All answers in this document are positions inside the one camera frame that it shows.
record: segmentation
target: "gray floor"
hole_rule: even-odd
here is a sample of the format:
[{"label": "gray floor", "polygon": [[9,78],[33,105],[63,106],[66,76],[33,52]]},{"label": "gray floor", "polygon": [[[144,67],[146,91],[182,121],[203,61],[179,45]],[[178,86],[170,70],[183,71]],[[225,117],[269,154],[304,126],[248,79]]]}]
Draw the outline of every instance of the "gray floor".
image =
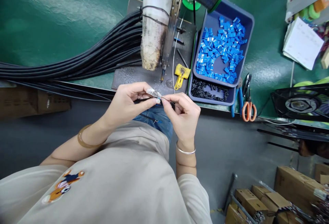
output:
[{"label": "gray floor", "polygon": [[[38,165],[81,127],[96,121],[107,106],[107,103],[73,100],[72,110],[67,112],[1,122],[0,178]],[[259,180],[273,187],[277,166],[297,168],[296,152],[267,145],[268,141],[286,146],[291,142],[261,134],[257,128],[268,127],[243,122],[239,117],[232,119],[228,113],[202,110],[195,137],[197,173],[208,192],[212,210],[222,207],[233,172],[238,175],[238,188],[249,188]],[[300,158],[298,170],[312,176],[314,163],[318,161],[324,160]],[[175,165],[174,146],[170,149],[170,165]],[[211,216],[214,223],[224,223],[221,213],[214,212]]]}]

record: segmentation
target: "white label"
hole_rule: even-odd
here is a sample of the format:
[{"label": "white label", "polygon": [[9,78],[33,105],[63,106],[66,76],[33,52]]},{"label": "white label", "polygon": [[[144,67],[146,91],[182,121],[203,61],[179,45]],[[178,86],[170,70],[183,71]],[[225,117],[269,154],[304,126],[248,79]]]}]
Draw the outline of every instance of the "white label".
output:
[{"label": "white label", "polygon": [[327,193],[320,189],[315,189],[313,194],[324,201],[327,198]]},{"label": "white label", "polygon": [[301,223],[301,224],[304,223],[304,222],[303,222],[301,219],[299,219],[298,217],[296,217],[295,220],[298,221],[298,222]]}]

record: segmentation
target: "notebook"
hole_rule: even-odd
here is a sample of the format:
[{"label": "notebook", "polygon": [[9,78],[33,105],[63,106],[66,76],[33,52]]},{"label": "notebook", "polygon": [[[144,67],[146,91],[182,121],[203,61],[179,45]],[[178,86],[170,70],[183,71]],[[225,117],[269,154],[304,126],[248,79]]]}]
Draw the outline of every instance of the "notebook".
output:
[{"label": "notebook", "polygon": [[288,26],[283,55],[312,70],[324,41],[299,17]]}]

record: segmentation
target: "silver bracelet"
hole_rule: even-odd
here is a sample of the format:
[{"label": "silver bracelet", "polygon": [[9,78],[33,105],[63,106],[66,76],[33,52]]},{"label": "silver bracelet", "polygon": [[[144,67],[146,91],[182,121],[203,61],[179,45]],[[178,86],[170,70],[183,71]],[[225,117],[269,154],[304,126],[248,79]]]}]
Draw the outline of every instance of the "silver bracelet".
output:
[{"label": "silver bracelet", "polygon": [[194,154],[196,149],[194,147],[194,151],[193,152],[185,152],[183,150],[181,150],[180,148],[178,148],[178,145],[177,145],[178,141],[176,142],[176,148],[179,150],[179,152],[183,153],[183,154]]}]

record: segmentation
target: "white wrapped pipe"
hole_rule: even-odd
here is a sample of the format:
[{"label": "white wrapped pipe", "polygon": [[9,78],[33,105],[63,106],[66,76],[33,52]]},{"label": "white wrapped pipe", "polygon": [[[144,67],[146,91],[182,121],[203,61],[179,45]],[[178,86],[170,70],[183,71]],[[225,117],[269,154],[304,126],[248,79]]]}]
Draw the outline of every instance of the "white wrapped pipe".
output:
[{"label": "white wrapped pipe", "polygon": [[[143,0],[143,7],[154,6],[170,14],[172,0]],[[143,9],[143,33],[141,43],[142,66],[155,71],[161,56],[169,23],[169,16],[162,10],[146,7]]]}]

